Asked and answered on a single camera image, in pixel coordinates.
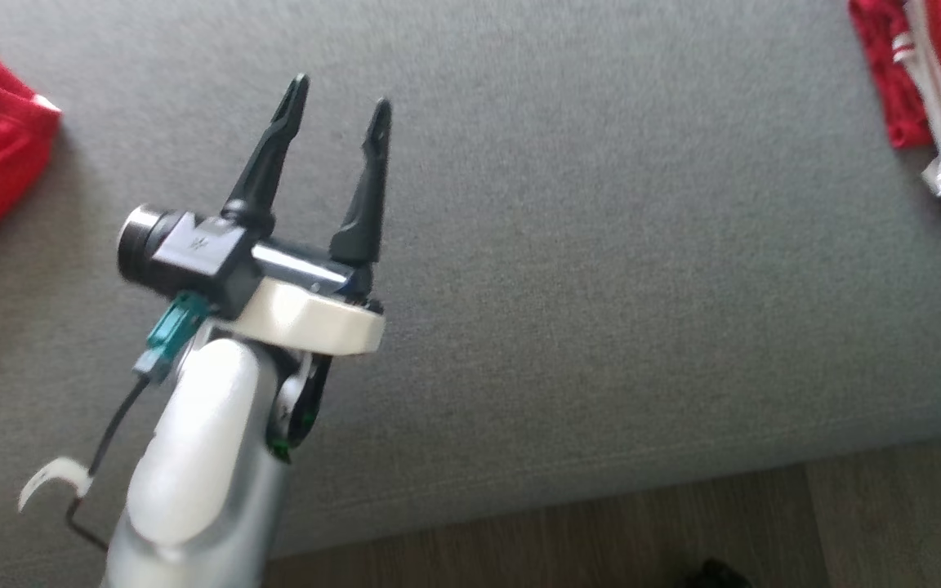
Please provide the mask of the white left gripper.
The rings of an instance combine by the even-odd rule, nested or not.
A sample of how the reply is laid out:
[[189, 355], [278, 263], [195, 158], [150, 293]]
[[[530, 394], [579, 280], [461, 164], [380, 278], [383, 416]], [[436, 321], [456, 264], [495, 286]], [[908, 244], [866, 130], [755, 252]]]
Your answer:
[[[221, 217], [272, 234], [278, 184], [299, 133], [310, 80], [293, 78]], [[367, 305], [366, 265], [380, 260], [386, 209], [392, 104], [381, 98], [362, 143], [363, 170], [329, 256], [295, 256], [270, 245], [239, 244], [213, 275], [223, 293], [207, 339], [207, 453], [240, 462], [279, 449], [284, 457], [313, 428], [332, 358], [378, 349], [385, 318]], [[363, 265], [352, 269], [347, 265]]]

